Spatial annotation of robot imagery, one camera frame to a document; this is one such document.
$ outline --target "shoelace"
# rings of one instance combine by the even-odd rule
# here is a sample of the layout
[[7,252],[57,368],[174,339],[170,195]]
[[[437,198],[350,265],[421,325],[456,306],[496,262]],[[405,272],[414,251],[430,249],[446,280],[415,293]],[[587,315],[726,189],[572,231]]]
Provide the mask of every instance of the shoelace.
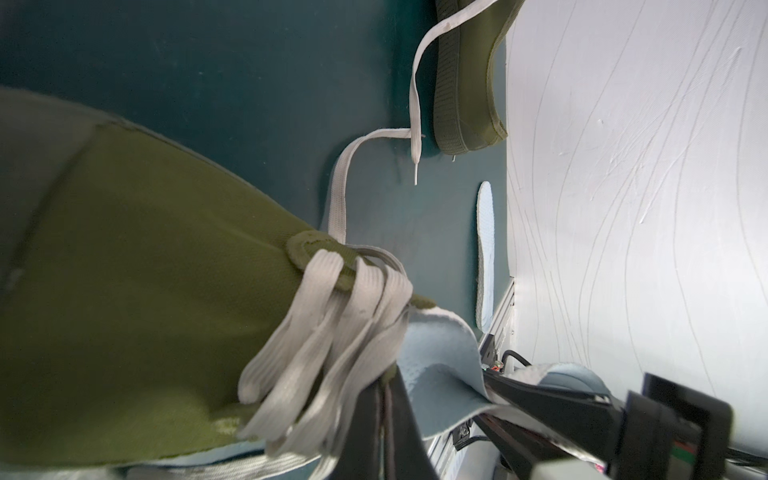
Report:
[[[240,401],[261,405],[238,436],[266,439],[270,455],[338,456],[358,394],[396,360],[411,283],[389,265],[358,257],[352,292],[342,293],[333,289],[342,267],[338,253],[315,254],[285,319],[240,377]],[[323,365],[319,390],[299,419]]]
[[[331,180],[331,237],[346,243],[346,177],[353,155],[365,141],[410,138],[413,183],[418,184],[422,125],[416,72],[424,50],[437,37],[497,1],[475,0],[424,35],[413,59],[410,128],[379,129],[355,139],[343,150]],[[244,465],[231,462],[192,471],[184,469],[185,477],[256,480],[299,467],[319,455],[323,458],[310,480],[321,480],[333,470],[358,394],[396,361],[408,326],[408,301],[412,294],[402,264],[391,253],[378,247],[349,246],[363,256],[379,258],[385,266],[369,266],[359,257],[352,292],[342,293],[333,289],[343,267],[341,256],[319,250],[305,269],[285,319],[240,376],[240,401],[261,401],[261,405],[238,436],[266,439],[269,457],[261,462],[245,461]],[[323,380],[302,414],[321,369]],[[131,469],[135,478],[143,478],[145,472],[149,469]]]

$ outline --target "olive green sneaker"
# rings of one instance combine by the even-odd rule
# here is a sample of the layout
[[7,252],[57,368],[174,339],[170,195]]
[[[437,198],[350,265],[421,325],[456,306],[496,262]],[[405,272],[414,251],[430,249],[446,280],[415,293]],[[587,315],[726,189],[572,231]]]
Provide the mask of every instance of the olive green sneaker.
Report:
[[[471,0],[436,0],[438,21]],[[498,0],[439,38],[435,137],[449,155],[479,150],[507,137],[493,101],[493,58],[523,0]]]
[[367,263],[390,254],[342,245],[181,145],[3,87],[0,233],[4,465],[283,437],[307,458],[326,438],[337,450],[346,431],[328,419],[349,424],[410,309],[435,306],[394,257],[397,271]]

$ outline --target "teal surface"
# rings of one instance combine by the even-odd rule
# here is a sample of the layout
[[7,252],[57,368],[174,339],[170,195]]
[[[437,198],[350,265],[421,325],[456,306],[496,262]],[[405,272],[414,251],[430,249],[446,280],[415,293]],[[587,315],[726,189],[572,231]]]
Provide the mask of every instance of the teal surface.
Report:
[[[413,54],[436,18],[433,0],[19,0],[0,10],[0,83],[146,125],[315,227],[347,143],[408,126]],[[408,141],[362,147],[349,172],[348,241],[392,251],[417,292],[474,326],[483,180],[497,219],[497,301],[508,279],[505,147],[455,163],[438,152],[435,49],[419,70],[427,135],[419,185]],[[503,52],[497,58],[503,105]]]

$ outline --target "white surface with scratches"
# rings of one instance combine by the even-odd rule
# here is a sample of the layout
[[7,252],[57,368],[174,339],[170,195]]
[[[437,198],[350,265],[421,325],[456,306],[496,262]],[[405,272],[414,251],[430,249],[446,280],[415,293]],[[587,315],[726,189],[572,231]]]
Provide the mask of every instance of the white surface with scratches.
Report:
[[768,453],[768,2],[528,0],[507,37],[515,342],[729,402]]

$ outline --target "black cable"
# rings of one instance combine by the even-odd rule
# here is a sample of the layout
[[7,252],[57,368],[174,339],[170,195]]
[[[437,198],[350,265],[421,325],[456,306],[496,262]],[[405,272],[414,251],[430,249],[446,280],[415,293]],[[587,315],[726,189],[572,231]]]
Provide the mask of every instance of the black cable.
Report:
[[522,363],[523,366],[531,366],[531,363],[528,360],[526,360],[525,357],[523,357],[522,355],[520,355],[514,350],[507,350],[506,352],[504,352],[504,355],[502,355],[502,364],[506,365],[507,357],[510,355],[512,355],[512,357],[514,357],[518,362]]
[[461,449],[465,449],[469,447],[471,444],[475,442],[489,442],[490,439],[486,437],[485,435],[475,435],[474,437],[466,437],[458,442],[456,442],[453,446],[456,448],[456,451],[458,452]]

